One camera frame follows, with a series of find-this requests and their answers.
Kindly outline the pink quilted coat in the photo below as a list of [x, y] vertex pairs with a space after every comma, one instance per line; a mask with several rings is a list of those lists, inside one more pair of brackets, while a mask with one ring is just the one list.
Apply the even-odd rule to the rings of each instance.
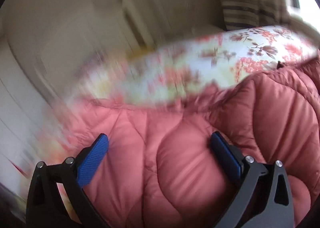
[[85, 192], [111, 227], [215, 223], [234, 193], [209, 150], [215, 131], [258, 162], [283, 162], [301, 221], [319, 196], [319, 58], [155, 108], [85, 99], [63, 124], [68, 156], [109, 138]]

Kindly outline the floral bed sheet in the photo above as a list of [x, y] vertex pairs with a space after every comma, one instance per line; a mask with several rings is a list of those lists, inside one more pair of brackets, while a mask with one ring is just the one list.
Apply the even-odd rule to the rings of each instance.
[[57, 162], [66, 154], [63, 128], [84, 99], [154, 106], [211, 83], [235, 86], [252, 73], [307, 60], [318, 50], [319, 31], [301, 22], [188, 37], [128, 55], [98, 50], [76, 68], [46, 112], [39, 158]]

